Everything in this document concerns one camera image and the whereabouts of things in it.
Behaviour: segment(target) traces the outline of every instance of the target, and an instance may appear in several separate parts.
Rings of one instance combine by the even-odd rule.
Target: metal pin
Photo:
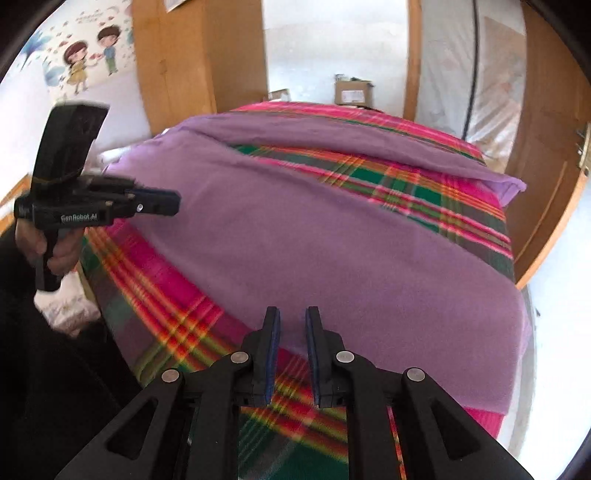
[[[162,380],[166,383],[172,383],[176,382],[180,376],[181,374],[177,370],[171,368],[162,374]]]
[[[353,360],[355,360],[354,354],[348,352],[347,350],[342,350],[336,354],[336,359],[341,362],[342,364],[349,364]]]
[[[422,382],[425,380],[425,372],[420,368],[410,368],[408,369],[407,377],[413,382]]]
[[[230,360],[232,360],[235,364],[243,364],[248,360],[248,353],[246,352],[234,352],[230,356]]]

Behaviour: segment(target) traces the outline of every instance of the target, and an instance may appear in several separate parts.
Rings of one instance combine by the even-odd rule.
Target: blue gripper pad
[[[271,330],[271,342],[269,343],[267,361],[265,364],[265,372],[267,374],[265,379],[265,401],[267,402],[267,405],[271,403],[271,397],[273,396],[273,389],[275,386],[275,372],[277,370],[277,353],[279,352],[280,332],[281,314],[279,313],[279,309],[275,309],[273,327]]]
[[[312,319],[310,318],[310,309],[306,309],[306,345],[308,347],[308,366],[312,382],[312,396],[314,397],[314,405],[319,405],[320,379],[318,372],[318,356],[316,352],[316,343],[314,341]]]

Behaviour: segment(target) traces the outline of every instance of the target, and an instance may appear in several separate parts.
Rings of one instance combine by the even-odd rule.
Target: cartoon boy
[[[103,54],[107,62],[107,68],[109,69],[109,75],[117,73],[117,65],[115,64],[115,47],[114,45],[119,40],[121,35],[121,29],[117,25],[111,25],[110,27],[103,28],[98,36],[97,40],[99,45],[105,49]]]

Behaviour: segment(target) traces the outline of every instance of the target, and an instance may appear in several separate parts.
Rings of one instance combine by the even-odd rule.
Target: floor
[[[529,284],[536,309],[535,389],[519,461],[556,480],[591,429],[591,183]]]

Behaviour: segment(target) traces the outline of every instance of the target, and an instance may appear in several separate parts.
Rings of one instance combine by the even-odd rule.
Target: black pole
[[[480,63],[480,23],[478,18],[477,0],[472,0],[472,11],[474,14],[474,67],[472,69],[472,88],[470,90],[470,100],[468,101],[468,110],[466,111],[466,123],[464,123],[464,132],[462,140],[468,136],[468,128],[472,119],[472,110],[474,109],[474,99],[476,96],[476,83],[478,81],[478,64]]]

